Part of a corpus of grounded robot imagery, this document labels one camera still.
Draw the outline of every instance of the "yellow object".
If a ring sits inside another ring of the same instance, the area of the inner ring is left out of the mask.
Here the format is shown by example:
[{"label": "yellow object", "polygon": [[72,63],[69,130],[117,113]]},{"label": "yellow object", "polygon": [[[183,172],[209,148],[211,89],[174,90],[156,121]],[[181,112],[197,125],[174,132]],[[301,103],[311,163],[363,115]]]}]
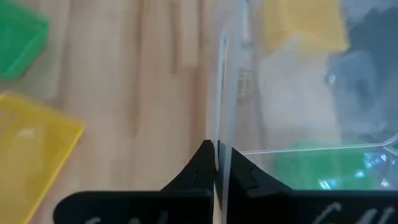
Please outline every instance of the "yellow object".
[{"label": "yellow object", "polygon": [[29,223],[83,131],[24,96],[0,96],[0,224]]},{"label": "yellow object", "polygon": [[315,49],[344,52],[349,47],[340,0],[266,0],[262,16],[266,45],[272,52],[294,35]]}]

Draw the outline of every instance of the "green plastic tile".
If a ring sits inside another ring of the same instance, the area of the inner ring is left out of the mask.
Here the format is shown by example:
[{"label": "green plastic tile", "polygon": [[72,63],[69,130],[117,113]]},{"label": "green plastic tile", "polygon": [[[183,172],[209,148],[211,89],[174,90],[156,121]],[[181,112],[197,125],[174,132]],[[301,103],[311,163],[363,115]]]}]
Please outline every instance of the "green plastic tile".
[{"label": "green plastic tile", "polygon": [[[315,142],[300,142],[295,148],[316,148]],[[360,149],[281,152],[274,154],[275,176],[297,190],[372,190],[373,172],[365,165]]]},{"label": "green plastic tile", "polygon": [[0,0],[0,78],[17,79],[47,45],[49,22],[14,2]]}]

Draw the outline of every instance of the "clear acrylic panel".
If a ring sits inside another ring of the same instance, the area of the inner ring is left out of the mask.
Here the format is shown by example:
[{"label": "clear acrylic panel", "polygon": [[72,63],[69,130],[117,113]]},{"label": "clear acrylic panel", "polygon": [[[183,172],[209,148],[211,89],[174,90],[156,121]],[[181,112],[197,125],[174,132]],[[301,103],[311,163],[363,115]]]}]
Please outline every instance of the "clear acrylic panel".
[{"label": "clear acrylic panel", "polygon": [[398,2],[245,2],[232,145],[293,189],[397,189]]},{"label": "clear acrylic panel", "polygon": [[221,201],[222,223],[226,223],[228,184],[231,167],[234,112],[238,79],[238,62],[242,42],[242,0],[214,1],[210,30],[210,80],[206,135],[215,144],[217,182],[223,186]]}]

